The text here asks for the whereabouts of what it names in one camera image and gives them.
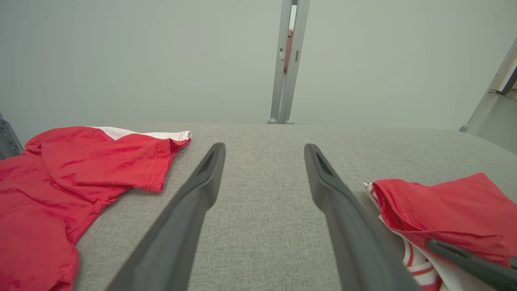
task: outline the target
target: red t-shirt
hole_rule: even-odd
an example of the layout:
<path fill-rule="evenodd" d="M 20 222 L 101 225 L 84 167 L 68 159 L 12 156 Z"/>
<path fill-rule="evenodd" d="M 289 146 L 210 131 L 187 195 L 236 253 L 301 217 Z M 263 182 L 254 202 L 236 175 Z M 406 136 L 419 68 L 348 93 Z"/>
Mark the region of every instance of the red t-shirt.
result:
<path fill-rule="evenodd" d="M 437 239 L 504 266 L 517 256 L 517 205 L 483 173 L 431 187 L 397 179 L 373 185 L 386 225 L 424 250 Z"/>
<path fill-rule="evenodd" d="M 190 132 L 58 128 L 0 161 L 0 289 L 72 290 L 82 234 L 125 191 L 161 192 L 189 142 Z"/>

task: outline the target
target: gray upholstered table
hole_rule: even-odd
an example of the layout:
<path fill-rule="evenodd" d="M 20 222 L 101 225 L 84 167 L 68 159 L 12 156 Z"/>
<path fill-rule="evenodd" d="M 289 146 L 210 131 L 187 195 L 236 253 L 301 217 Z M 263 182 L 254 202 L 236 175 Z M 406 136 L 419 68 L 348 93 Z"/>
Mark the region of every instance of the gray upholstered table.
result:
<path fill-rule="evenodd" d="M 151 124 L 137 132 L 191 130 L 161 194 L 131 190 L 78 243 L 78 291 L 104 290 L 209 147 L 226 143 L 216 204 L 201 231 L 190 290 L 339 290 L 324 215 L 314 205 L 303 146 L 315 143 L 375 219 L 362 183 L 400 178 L 433 185 L 484 172 L 517 202 L 517 155 L 444 130 L 338 129 L 303 125 Z M 385 228 L 388 240 L 396 237 Z"/>

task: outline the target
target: red shirt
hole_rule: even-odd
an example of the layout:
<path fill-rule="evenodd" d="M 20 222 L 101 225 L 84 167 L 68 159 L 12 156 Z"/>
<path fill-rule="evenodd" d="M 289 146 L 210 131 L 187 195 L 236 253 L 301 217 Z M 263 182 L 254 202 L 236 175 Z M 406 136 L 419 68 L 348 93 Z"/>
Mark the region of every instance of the red shirt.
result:
<path fill-rule="evenodd" d="M 517 256 L 517 205 L 483 173 L 431 187 L 380 180 L 374 189 L 386 225 L 424 250 L 437 239 L 508 267 Z"/>
<path fill-rule="evenodd" d="M 161 192 L 189 142 L 190 132 L 59 128 L 0 161 L 0 289 L 72 290 L 82 234 L 125 191 Z"/>

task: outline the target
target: white wall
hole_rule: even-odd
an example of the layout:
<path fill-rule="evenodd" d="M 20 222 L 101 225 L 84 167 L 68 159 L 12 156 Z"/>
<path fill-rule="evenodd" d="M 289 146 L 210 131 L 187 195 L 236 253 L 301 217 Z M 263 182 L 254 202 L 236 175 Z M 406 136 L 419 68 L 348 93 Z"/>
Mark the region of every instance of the white wall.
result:
<path fill-rule="evenodd" d="M 1 1 L 0 112 L 23 143 L 71 125 L 265 123 L 280 13 L 278 0 Z"/>
<path fill-rule="evenodd" d="M 517 36 L 515 0 L 312 1 L 296 124 L 467 123 Z"/>

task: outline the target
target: shirt sleeve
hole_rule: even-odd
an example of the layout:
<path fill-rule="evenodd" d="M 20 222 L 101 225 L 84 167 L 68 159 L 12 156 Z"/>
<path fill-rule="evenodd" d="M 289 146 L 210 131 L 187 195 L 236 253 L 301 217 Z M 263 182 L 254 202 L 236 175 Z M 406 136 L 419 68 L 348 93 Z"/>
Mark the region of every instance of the shirt sleeve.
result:
<path fill-rule="evenodd" d="M 171 161 L 182 146 L 171 139 L 128 135 L 91 152 L 75 181 L 79 185 L 127 185 L 160 193 Z"/>

